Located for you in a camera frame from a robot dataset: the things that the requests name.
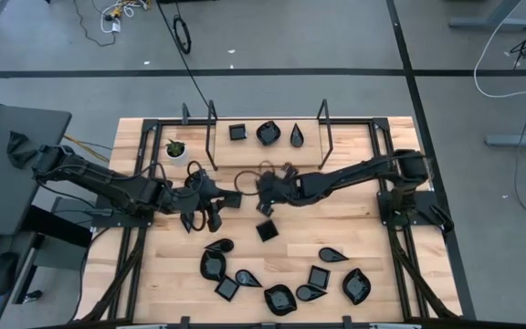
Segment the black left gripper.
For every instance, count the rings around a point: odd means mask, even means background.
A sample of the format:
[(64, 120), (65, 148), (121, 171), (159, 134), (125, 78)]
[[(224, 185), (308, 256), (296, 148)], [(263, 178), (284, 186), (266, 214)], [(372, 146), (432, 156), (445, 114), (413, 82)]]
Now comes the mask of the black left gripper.
[(240, 208), (242, 194), (237, 191), (226, 191), (216, 186), (214, 180), (202, 177), (198, 183), (198, 195), (199, 202), (198, 208), (207, 208), (211, 203), (212, 199), (215, 200), (216, 208), (231, 207)]

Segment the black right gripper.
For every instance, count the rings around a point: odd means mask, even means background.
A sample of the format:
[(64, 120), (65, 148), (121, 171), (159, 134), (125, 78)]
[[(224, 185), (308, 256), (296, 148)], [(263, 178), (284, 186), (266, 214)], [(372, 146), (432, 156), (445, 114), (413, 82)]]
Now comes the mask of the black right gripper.
[(298, 206), (298, 176), (293, 180), (284, 181), (271, 171), (263, 173), (258, 178), (258, 204), (257, 211), (266, 218), (274, 211), (273, 204), (290, 204)]

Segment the wooden riser shelf black legs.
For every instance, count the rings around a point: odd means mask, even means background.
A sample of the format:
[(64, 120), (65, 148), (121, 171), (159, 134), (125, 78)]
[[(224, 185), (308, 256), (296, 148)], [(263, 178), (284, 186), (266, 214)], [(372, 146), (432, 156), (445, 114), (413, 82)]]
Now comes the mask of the wooden riser shelf black legs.
[[(263, 146), (256, 136), (257, 128), (264, 122), (274, 121), (281, 130), (280, 138), (270, 146)], [(231, 141), (228, 126), (244, 123), (247, 138)], [(290, 144), (290, 134), (297, 124), (305, 143), (300, 148)], [(207, 107), (205, 152), (215, 170), (220, 168), (254, 168), (269, 161), (275, 165), (285, 162), (296, 166), (321, 169), (325, 166), (333, 150), (331, 137), (331, 117), (328, 102), (323, 100), (314, 117), (276, 117), (276, 118), (231, 118), (220, 117), (215, 104), (210, 101)]]

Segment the white pot with succulent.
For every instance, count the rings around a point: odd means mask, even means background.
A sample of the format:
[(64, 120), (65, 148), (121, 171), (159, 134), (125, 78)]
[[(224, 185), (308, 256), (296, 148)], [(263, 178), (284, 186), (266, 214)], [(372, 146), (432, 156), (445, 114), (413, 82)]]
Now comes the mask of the white pot with succulent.
[(165, 154), (169, 163), (173, 166), (184, 166), (188, 163), (188, 151), (186, 144), (181, 141), (170, 139), (165, 146)]

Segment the grey desk leg base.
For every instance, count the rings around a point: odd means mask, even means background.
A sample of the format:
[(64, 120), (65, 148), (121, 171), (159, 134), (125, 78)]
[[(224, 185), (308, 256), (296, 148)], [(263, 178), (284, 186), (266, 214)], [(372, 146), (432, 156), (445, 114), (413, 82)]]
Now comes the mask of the grey desk leg base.
[[(91, 216), (83, 213), (89, 208), (80, 202), (58, 196), (54, 201), (51, 212), (70, 222), (89, 228)], [(32, 290), (32, 280), (40, 268), (60, 269), (78, 271), (86, 248), (70, 244), (66, 241), (43, 236), (36, 238), (35, 247), (30, 250), (26, 261), (26, 269), (22, 271), (17, 281), (17, 288), (11, 296), (12, 304), (33, 302), (31, 297), (35, 292)]]

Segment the black cloth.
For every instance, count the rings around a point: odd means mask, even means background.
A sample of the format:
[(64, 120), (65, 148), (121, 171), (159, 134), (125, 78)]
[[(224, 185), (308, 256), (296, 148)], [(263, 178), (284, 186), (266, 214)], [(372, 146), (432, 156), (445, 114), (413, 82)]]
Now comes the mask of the black cloth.
[(23, 169), (38, 154), (38, 150), (31, 147), (30, 143), (26, 135), (15, 131), (9, 132), (6, 154), (14, 168)]

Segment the black computer mouse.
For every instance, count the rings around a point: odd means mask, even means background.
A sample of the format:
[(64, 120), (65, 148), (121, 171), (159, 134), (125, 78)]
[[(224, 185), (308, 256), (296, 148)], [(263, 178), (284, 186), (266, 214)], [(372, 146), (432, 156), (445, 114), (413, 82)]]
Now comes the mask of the black computer mouse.
[(18, 255), (8, 251), (0, 254), (0, 295), (5, 295), (13, 288)]

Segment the grey desk foot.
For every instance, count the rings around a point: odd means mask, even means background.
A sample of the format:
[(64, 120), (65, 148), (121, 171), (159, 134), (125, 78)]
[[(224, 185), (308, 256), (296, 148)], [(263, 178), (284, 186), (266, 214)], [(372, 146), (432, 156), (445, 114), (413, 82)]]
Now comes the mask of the grey desk foot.
[(494, 147), (526, 147), (526, 133), (524, 134), (489, 134), (484, 143)]
[(448, 26), (455, 29), (485, 30), (494, 29), (521, 32), (526, 31), (526, 19), (511, 18), (521, 4), (521, 0), (502, 0), (491, 14), (483, 17), (452, 17)]

